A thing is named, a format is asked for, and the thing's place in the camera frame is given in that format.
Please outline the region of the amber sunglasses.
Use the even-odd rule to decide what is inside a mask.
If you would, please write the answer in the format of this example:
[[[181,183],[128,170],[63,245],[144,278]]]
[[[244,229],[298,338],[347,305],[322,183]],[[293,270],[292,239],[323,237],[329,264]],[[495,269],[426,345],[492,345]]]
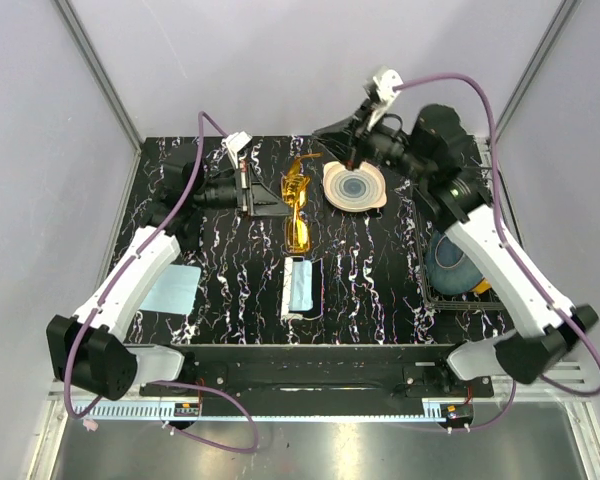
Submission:
[[[290,254],[305,254],[311,247],[309,227],[302,218],[302,210],[308,199],[310,178],[302,173],[302,164],[306,159],[321,156],[322,153],[296,156],[281,180],[282,199],[291,208],[291,213],[284,222],[285,248]]]

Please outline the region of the light blue cleaning cloth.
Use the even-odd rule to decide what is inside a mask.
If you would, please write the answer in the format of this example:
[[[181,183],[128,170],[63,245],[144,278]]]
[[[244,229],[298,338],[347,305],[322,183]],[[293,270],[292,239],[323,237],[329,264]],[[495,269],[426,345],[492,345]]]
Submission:
[[[291,312],[308,312],[313,308],[312,273],[311,261],[292,262],[289,300],[289,310]]]

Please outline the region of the white geometric glasses case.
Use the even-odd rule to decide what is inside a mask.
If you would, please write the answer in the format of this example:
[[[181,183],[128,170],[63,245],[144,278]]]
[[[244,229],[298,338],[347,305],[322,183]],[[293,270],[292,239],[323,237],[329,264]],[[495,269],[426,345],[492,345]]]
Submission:
[[[324,314],[323,260],[300,256],[284,259],[280,303],[282,321],[314,321]]]

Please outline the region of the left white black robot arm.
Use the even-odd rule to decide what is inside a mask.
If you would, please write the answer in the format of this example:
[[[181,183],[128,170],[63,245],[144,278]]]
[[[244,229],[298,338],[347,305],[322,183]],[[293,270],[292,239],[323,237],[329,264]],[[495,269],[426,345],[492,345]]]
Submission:
[[[197,247],[208,210],[233,210],[249,219],[287,217],[290,207],[256,175],[247,157],[251,135],[223,138],[231,166],[206,173],[202,146],[173,148],[163,177],[129,247],[99,288],[70,317],[54,316],[46,338],[54,377],[97,397],[118,400],[132,386],[161,381],[176,396],[195,386],[196,372],[179,351],[164,346],[138,351],[123,343],[142,302],[182,251]]]

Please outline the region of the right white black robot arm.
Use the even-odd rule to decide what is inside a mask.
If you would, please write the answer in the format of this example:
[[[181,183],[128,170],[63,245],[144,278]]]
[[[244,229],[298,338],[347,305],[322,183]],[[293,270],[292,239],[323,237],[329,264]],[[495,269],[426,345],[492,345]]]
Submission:
[[[479,377],[507,375],[530,385],[545,380],[547,371],[578,345],[585,346],[600,372],[600,355],[587,335],[599,320],[597,313],[554,287],[506,228],[499,188],[486,187],[462,163],[472,137],[456,111],[427,105],[411,132],[385,125],[402,91],[441,80],[469,85],[482,102],[488,127],[495,127],[489,100],[471,77],[441,73],[403,81],[383,67],[368,80],[367,97],[350,117],[313,134],[349,171],[376,163],[413,182],[419,212],[477,267],[510,315],[512,331],[455,346],[428,369],[430,378],[450,397]],[[600,386],[588,394],[600,394]]]

